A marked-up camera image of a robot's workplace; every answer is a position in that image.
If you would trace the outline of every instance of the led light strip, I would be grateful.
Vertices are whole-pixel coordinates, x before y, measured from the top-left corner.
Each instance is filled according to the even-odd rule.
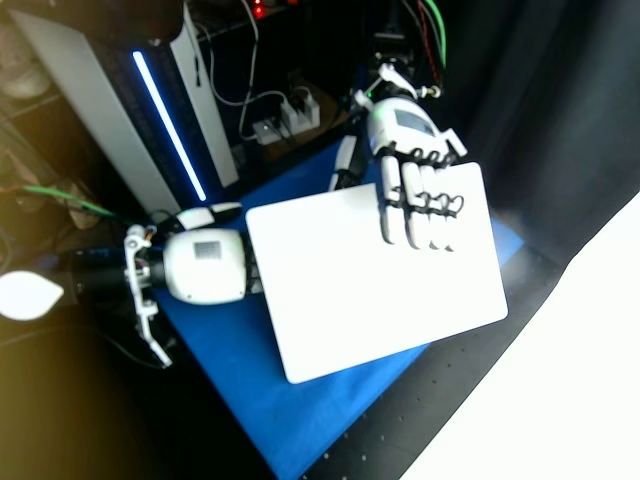
[[[153,100],[154,105],[156,106],[156,110],[160,114],[160,118],[162,119],[162,123],[164,123],[164,128],[167,130],[169,137],[171,138],[171,142],[173,142],[173,146],[180,157],[180,161],[182,161],[182,165],[189,175],[189,180],[191,180],[191,184],[193,185],[196,194],[200,201],[205,201],[207,196],[202,189],[202,185],[200,185],[200,180],[198,180],[198,176],[196,175],[193,166],[191,165],[191,160],[187,155],[187,152],[184,150],[184,146],[182,145],[182,141],[178,136],[178,132],[176,132],[176,128],[173,125],[173,121],[167,112],[167,108],[162,101],[162,97],[160,96],[160,92],[158,92],[158,88],[156,87],[156,83],[153,81],[153,77],[151,76],[151,72],[149,71],[149,67],[147,67],[147,62],[144,60],[144,56],[141,52],[133,52],[133,60],[136,62],[136,66],[138,67],[138,71],[140,75],[142,75],[142,79],[144,80],[144,84],[147,86],[147,90],[151,95],[151,99]]]

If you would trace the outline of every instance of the green wire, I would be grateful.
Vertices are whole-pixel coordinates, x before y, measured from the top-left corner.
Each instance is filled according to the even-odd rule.
[[[113,218],[121,218],[120,215],[117,215],[109,210],[107,210],[106,208],[102,208],[98,205],[95,205],[91,202],[87,202],[86,200],[82,200],[79,197],[76,197],[75,195],[72,195],[71,193],[67,193],[64,192],[62,190],[58,190],[57,188],[51,188],[51,187],[42,187],[40,185],[25,185],[22,187],[23,190],[30,192],[30,193],[39,193],[39,194],[43,194],[43,195],[50,195],[52,197],[58,197],[58,198],[64,198],[65,200],[72,200],[74,202],[76,202],[77,204],[83,206],[84,208],[86,208],[87,210],[91,210],[93,212],[96,212],[100,215],[105,215],[107,217],[113,217]]]
[[[443,66],[447,66],[447,34],[444,31],[444,21],[442,20],[442,15],[440,15],[440,10],[438,10],[438,6],[434,0],[424,0],[433,14],[436,17],[436,22],[438,22],[438,28],[440,29],[440,53],[442,54],[442,64]]]

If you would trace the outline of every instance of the white power adapter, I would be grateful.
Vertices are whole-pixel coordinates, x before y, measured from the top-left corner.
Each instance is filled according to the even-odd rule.
[[[280,104],[281,124],[276,126],[271,119],[253,124],[253,131],[260,145],[269,145],[283,138],[297,135],[320,126],[320,105],[311,94],[304,99],[304,110],[298,112],[288,101]]]

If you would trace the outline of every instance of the robotic hand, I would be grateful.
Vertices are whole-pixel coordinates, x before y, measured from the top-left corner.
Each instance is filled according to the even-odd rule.
[[[344,138],[329,189],[359,185],[373,157],[381,164],[384,239],[397,244],[406,238],[414,248],[451,251],[452,224],[464,198],[447,181],[447,167],[467,150],[453,130],[438,130],[418,104],[428,95],[439,97],[438,87],[416,90],[391,63],[383,63],[378,75],[367,91],[354,95],[366,110],[366,134]],[[375,103],[370,98],[374,91],[380,98]]]

